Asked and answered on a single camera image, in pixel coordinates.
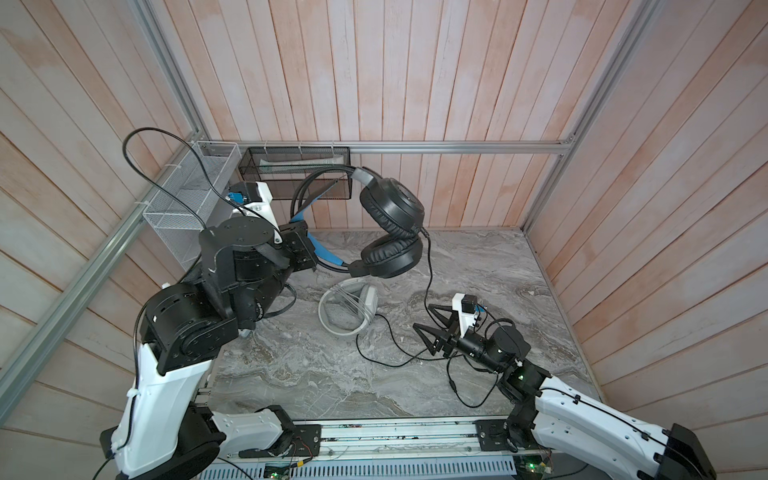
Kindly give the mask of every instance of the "wood plank wall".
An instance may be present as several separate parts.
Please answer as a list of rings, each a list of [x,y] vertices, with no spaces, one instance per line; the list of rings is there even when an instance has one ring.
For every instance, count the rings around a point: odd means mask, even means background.
[[[530,231],[612,406],[768,477],[768,2],[668,2]]]
[[[0,60],[1,365],[147,191],[123,136],[191,127],[123,0],[4,0]],[[130,153],[154,177],[177,148],[142,134]],[[143,232],[0,429],[0,476],[95,473],[133,381],[134,319],[182,273]]]
[[[557,140],[635,0],[152,0],[212,138]],[[430,227],[519,226],[549,155],[353,159],[417,194]],[[287,214],[276,202],[278,218]],[[311,227],[375,227],[323,200]]]

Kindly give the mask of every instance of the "vent grille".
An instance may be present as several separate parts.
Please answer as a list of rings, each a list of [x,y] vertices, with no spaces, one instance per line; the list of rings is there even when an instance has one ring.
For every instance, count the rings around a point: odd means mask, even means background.
[[[263,464],[240,467],[254,478],[263,477]],[[377,478],[478,478],[492,475],[514,475],[515,464],[511,456],[479,458],[408,458],[391,460],[328,460],[315,461],[303,467],[292,468],[291,478],[373,480]],[[246,478],[228,464],[214,464],[200,475],[200,480]]]

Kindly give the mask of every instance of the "gray marble surface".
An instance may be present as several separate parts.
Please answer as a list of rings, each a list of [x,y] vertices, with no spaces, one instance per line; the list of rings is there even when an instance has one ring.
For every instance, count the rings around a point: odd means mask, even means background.
[[[354,256],[379,232],[318,233],[318,239],[344,260]],[[450,305],[456,292],[475,294],[496,318],[513,319],[531,344],[528,359],[597,398],[574,340],[558,312],[525,238],[518,231],[433,232],[435,279],[429,303]],[[357,353],[354,339],[339,339],[317,318],[317,302],[332,285],[347,278],[318,269],[294,273],[296,305],[264,320],[247,338],[221,350],[209,407],[245,413],[279,404],[294,419],[364,419],[403,416],[506,415],[510,402],[498,391],[478,409],[463,406],[450,389],[445,361],[414,361],[393,369],[368,362]],[[421,263],[389,280],[372,278],[379,291],[379,313],[392,324],[402,347],[417,353],[423,344],[413,323],[431,324],[422,304],[429,279]],[[285,305],[287,292],[272,310]],[[407,360],[376,317],[360,335],[368,357],[397,364]],[[431,358],[429,353],[422,356]],[[495,376],[477,373],[455,359],[451,375],[465,402],[476,404]]]

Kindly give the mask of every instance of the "black bracket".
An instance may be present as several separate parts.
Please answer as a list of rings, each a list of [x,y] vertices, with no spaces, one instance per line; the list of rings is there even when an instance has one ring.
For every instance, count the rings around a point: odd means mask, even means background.
[[[501,452],[509,450],[507,444],[507,421],[500,420],[475,420],[475,430],[478,433],[478,442],[483,452]]]
[[[320,440],[323,432],[323,426],[320,424],[296,425],[293,432],[291,443],[296,445],[296,449],[290,446],[287,455],[296,459],[302,457],[317,457],[320,454]],[[241,458],[266,458],[271,457],[266,450],[242,450],[238,454]]]

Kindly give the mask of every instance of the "black mesh basket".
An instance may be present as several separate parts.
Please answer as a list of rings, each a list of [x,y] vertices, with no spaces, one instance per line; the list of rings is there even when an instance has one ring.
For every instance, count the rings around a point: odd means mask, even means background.
[[[347,147],[249,147],[237,169],[245,181],[265,182],[274,200],[291,200],[302,180],[322,167],[350,165]],[[323,174],[310,186],[317,192],[334,184],[321,196],[324,200],[352,198],[352,178],[333,172]]]

